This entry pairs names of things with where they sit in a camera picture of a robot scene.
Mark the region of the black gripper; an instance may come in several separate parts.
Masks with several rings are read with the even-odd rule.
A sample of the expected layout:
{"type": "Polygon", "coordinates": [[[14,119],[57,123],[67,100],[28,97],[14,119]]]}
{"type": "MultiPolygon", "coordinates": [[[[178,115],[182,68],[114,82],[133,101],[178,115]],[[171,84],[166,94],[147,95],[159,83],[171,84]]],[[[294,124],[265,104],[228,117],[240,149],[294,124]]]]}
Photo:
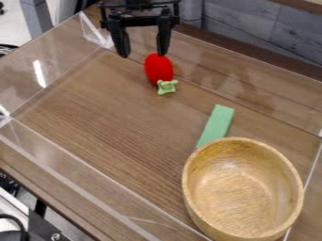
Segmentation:
{"type": "Polygon", "coordinates": [[[118,54],[131,53],[130,36],[125,27],[158,26],[158,53],[167,54],[171,28],[181,23],[182,0],[103,0],[99,3],[101,26],[110,30],[118,54]]]}

